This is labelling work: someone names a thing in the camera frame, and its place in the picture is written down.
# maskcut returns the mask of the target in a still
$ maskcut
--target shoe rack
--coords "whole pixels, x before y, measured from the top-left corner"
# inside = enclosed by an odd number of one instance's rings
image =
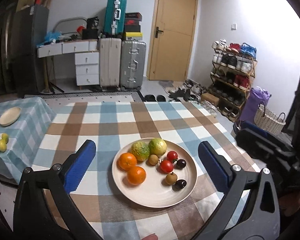
[[[211,78],[213,84],[208,88],[209,93],[211,93],[212,95],[214,95],[214,96],[220,98],[221,100],[225,101],[226,104],[228,104],[228,105],[230,105],[232,107],[236,107],[239,110],[239,115],[238,115],[238,117],[235,120],[230,120],[229,116],[227,116],[227,118],[231,122],[235,122],[240,117],[242,109],[243,109],[243,107],[244,107],[244,105],[245,105],[245,103],[246,103],[246,101],[247,101],[247,99],[248,99],[248,97],[250,95],[250,89],[251,89],[252,83],[253,83],[253,81],[254,81],[254,79],[256,77],[256,67],[257,67],[258,61],[254,60],[252,57],[249,57],[247,55],[242,55],[242,54],[234,53],[234,52],[228,52],[228,51],[225,51],[225,50],[218,50],[218,49],[214,49],[214,50],[215,50],[215,53],[229,54],[229,55],[236,56],[237,58],[240,57],[240,58],[248,59],[248,60],[250,60],[252,62],[252,66],[251,66],[251,69],[250,69],[249,73],[245,73],[245,72],[242,72],[240,70],[236,70],[236,69],[233,69],[233,68],[229,68],[228,66],[222,66],[221,64],[212,62],[214,69],[215,70],[217,70],[219,68],[222,69],[223,72],[225,73],[225,75],[227,75],[227,72],[229,71],[229,72],[232,72],[232,73],[234,73],[236,75],[247,76],[248,79],[249,79],[249,83],[248,83],[247,89],[243,90],[243,89],[241,89],[239,87],[234,86],[233,84],[230,84],[230,83],[224,81],[221,78],[218,78],[218,77],[210,74],[210,78]],[[220,94],[217,94],[217,93],[213,92],[211,88],[213,87],[213,85],[215,84],[216,81],[219,81],[219,82],[221,82],[223,84],[226,84],[227,86],[231,87],[232,89],[235,89],[235,90],[239,91],[240,93],[242,93],[244,95],[244,101],[243,101],[243,103],[240,106],[237,106],[233,102],[230,102],[227,98],[224,98]]]

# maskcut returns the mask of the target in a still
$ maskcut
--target purple bag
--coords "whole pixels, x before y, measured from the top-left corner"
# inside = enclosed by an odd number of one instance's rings
[[[263,102],[265,105],[267,105],[270,97],[271,95],[269,92],[261,87],[252,88],[239,120],[254,123],[254,116],[259,108],[259,104]]]

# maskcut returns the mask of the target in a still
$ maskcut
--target door frame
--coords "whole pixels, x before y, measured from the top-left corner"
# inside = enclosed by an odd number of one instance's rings
[[[153,11],[153,16],[152,16],[151,34],[150,34],[151,36],[150,36],[148,62],[147,62],[147,79],[148,80],[150,80],[150,67],[151,67],[151,59],[152,59],[153,44],[154,44],[155,23],[157,21],[158,3],[159,3],[159,0],[154,0],[154,11]],[[190,53],[189,53],[189,56],[188,56],[188,62],[187,62],[185,78],[188,76],[188,70],[189,70],[190,59],[191,59],[191,54],[192,54],[195,24],[197,22],[197,11],[198,11],[198,0],[195,0],[194,22],[193,22],[193,26],[192,26],[192,37],[191,37],[191,43],[190,43]]]

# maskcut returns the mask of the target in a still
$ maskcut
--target drawer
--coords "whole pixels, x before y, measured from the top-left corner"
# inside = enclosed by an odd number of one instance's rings
[[[77,76],[99,74],[99,64],[77,65],[75,66],[75,74]]]
[[[76,65],[99,64],[98,52],[76,53],[74,57]]]
[[[78,86],[89,86],[99,84],[99,75],[80,75],[76,76]]]
[[[89,51],[97,51],[98,41],[89,41]]]
[[[38,57],[49,57],[62,54],[62,43],[45,45],[38,48]]]
[[[74,53],[89,51],[89,41],[65,42],[63,43],[62,53]]]

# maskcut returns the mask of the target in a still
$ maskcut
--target rug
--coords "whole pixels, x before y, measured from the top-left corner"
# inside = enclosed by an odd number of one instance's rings
[[[64,93],[55,95],[25,95],[25,98],[41,97],[47,105],[58,113],[69,103],[77,102],[142,102],[144,97],[139,91]]]
[[[160,80],[158,81],[158,84],[163,87],[167,94],[169,94],[169,90],[181,86],[183,81]]]

